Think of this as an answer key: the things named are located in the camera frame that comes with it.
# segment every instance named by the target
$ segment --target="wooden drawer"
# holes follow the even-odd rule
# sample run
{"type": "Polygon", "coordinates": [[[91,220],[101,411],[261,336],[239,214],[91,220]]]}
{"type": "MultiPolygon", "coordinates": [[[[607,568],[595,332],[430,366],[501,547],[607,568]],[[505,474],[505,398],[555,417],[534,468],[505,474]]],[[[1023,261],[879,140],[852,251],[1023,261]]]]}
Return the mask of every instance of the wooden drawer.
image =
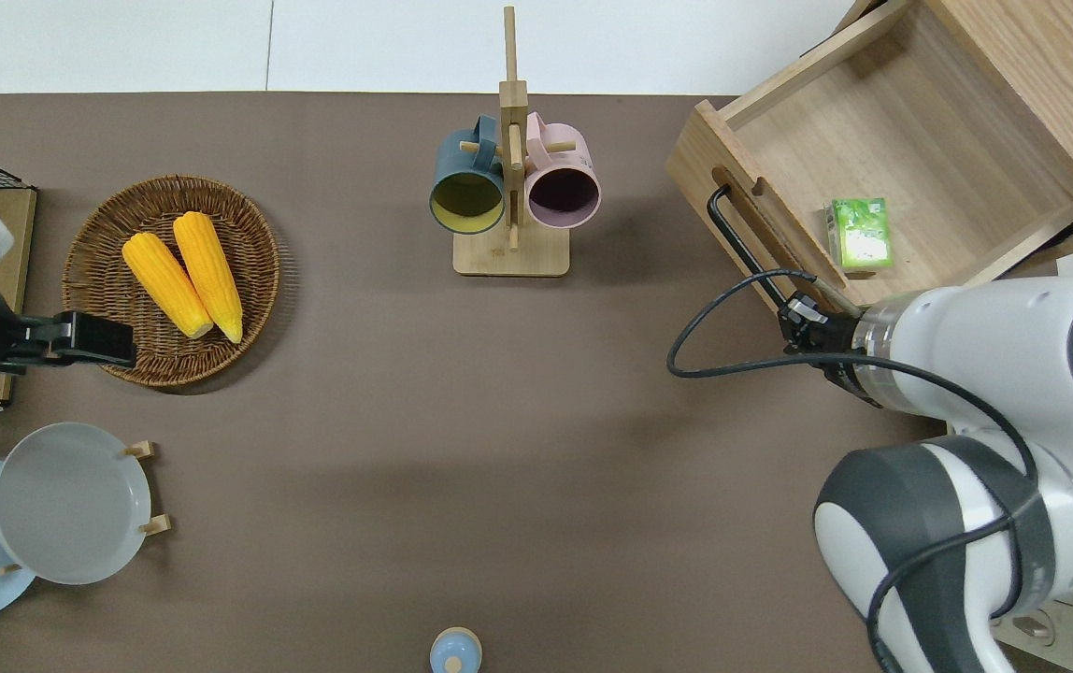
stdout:
{"type": "Polygon", "coordinates": [[[760,263],[853,302],[991,280],[1072,224],[1073,162],[962,40],[928,4],[891,0],[720,111],[695,106],[667,170],[708,226],[707,197],[732,186],[721,209],[760,263]],[[852,279],[823,206],[878,196],[895,265],[852,279]]]}

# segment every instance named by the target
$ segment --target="wooden cabinet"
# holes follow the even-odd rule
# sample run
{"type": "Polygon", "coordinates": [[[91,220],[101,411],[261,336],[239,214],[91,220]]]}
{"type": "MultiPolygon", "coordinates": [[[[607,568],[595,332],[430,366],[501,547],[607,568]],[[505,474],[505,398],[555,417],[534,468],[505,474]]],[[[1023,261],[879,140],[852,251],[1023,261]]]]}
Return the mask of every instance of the wooden cabinet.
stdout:
{"type": "Polygon", "coordinates": [[[721,208],[766,268],[805,268],[857,303],[996,278],[1073,224],[1062,5],[880,4],[721,109],[695,106],[668,171],[708,226],[707,197],[732,186],[721,208]],[[878,196],[895,265],[849,278],[823,206],[878,196]]]}

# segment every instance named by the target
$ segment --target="mug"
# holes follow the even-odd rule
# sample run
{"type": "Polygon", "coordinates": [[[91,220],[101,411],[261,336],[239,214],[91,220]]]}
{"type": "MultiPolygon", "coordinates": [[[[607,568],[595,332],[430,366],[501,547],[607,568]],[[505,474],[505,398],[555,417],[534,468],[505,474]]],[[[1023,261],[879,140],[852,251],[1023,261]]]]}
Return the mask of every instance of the mug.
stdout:
{"type": "Polygon", "coordinates": [[[546,226],[578,226],[599,209],[599,179],[578,129],[563,123],[545,123],[536,112],[528,115],[528,176],[525,195],[528,213],[546,226]],[[574,142],[574,149],[549,152],[554,142],[574,142]]]}
{"type": "Polygon", "coordinates": [[[474,128],[450,133],[438,149],[438,172],[429,192],[429,210],[455,234],[481,234],[503,218],[503,167],[495,157],[499,123],[480,115],[474,128]],[[462,142],[476,142],[466,152],[462,142]]]}

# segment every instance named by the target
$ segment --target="gray plate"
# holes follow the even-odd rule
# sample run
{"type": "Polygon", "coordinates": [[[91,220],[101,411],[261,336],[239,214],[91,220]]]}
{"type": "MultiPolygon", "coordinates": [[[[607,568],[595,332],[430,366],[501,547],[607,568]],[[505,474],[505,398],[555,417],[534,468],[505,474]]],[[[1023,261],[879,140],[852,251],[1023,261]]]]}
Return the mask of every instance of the gray plate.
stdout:
{"type": "Polygon", "coordinates": [[[147,476],[126,444],[83,423],[32,431],[0,476],[0,540],[50,583],[88,584],[126,567],[150,521],[147,476]]]}

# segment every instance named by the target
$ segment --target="black cable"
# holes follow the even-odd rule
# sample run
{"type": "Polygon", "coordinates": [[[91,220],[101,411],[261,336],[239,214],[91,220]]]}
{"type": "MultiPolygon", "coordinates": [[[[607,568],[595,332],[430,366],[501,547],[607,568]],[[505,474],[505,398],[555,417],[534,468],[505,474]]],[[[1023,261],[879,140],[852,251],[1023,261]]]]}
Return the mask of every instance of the black cable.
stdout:
{"type": "MultiPolygon", "coordinates": [[[[740,282],[737,282],[737,284],[730,287],[729,290],[723,291],[719,297],[716,297],[710,303],[707,303],[707,305],[703,307],[696,316],[694,316],[693,320],[691,320],[690,323],[682,328],[681,333],[678,334],[677,339],[674,339],[673,346],[670,348],[670,353],[665,356],[665,366],[667,366],[670,372],[682,379],[710,379],[715,378],[715,376],[741,374],[758,369],[771,369],[771,367],[796,364],[852,364],[879,366],[882,367],[882,369],[907,374],[909,376],[913,376],[913,378],[925,380],[925,382],[931,383],[934,386],[943,387],[944,391],[960,397],[960,399],[968,401],[969,405],[972,405],[973,408],[981,410],[982,413],[984,413],[1003,434],[1005,434],[1005,436],[1014,443],[1014,447],[1018,449],[1018,455],[1023,459],[1027,479],[1038,485],[1038,482],[1040,482],[1040,469],[1035,465],[1031,447],[1028,445],[1026,439],[1023,439],[1023,435],[1018,434],[1018,429],[1012,425],[1010,419],[1003,416],[1002,412],[995,409],[993,405],[989,405],[988,401],[985,401],[981,399],[980,396],[969,392],[966,387],[961,387],[959,384],[944,379],[942,376],[939,376],[934,371],[922,369],[922,367],[891,361],[891,359],[867,356],[866,354],[861,353],[800,353],[794,354],[794,356],[762,359],[762,361],[729,364],[725,366],[708,367],[707,369],[681,369],[681,367],[678,366],[678,350],[681,350],[682,343],[686,343],[686,340],[689,339],[694,330],[699,327],[700,323],[703,323],[703,320],[707,319],[707,316],[710,314],[712,310],[716,310],[720,304],[727,301],[727,298],[732,297],[733,294],[738,293],[738,291],[744,290],[747,286],[751,286],[753,282],[762,281],[775,276],[794,276],[811,282],[815,279],[814,274],[798,272],[798,269],[778,268],[771,269],[770,272],[751,274],[748,278],[745,278],[740,282]]],[[[971,542],[988,538],[995,532],[1005,531],[1008,528],[1012,529],[1015,525],[1016,518],[1018,518],[1018,516],[1023,516],[1027,509],[1032,507],[1033,503],[1038,501],[1038,491],[1035,494],[1032,494],[1031,497],[1027,498],[1027,501],[1024,501],[1017,509],[1015,509],[1015,511],[1010,511],[1010,508],[1006,508],[1005,503],[998,501],[996,497],[994,499],[995,502],[997,502],[998,508],[1003,512],[1001,516],[990,521],[988,524],[981,525],[981,527],[972,529],[972,531],[956,533],[956,536],[925,546],[924,548],[910,555],[910,557],[900,562],[898,567],[887,572],[886,575],[884,575],[884,577],[882,577],[882,580],[878,583],[878,587],[873,591],[873,597],[869,600],[869,608],[868,611],[866,611],[865,624],[869,638],[869,647],[873,650],[873,657],[878,660],[878,664],[882,668],[882,670],[886,670],[887,672],[898,670],[898,662],[890,652],[890,647],[886,646],[886,643],[884,643],[878,634],[878,618],[880,616],[881,608],[884,604],[884,600],[886,600],[886,596],[890,591],[894,589],[896,585],[898,585],[913,569],[922,566],[923,562],[929,561],[930,558],[935,557],[935,555],[942,554],[944,551],[954,548],[955,546],[967,546],[968,544],[971,544],[971,542]]]]}

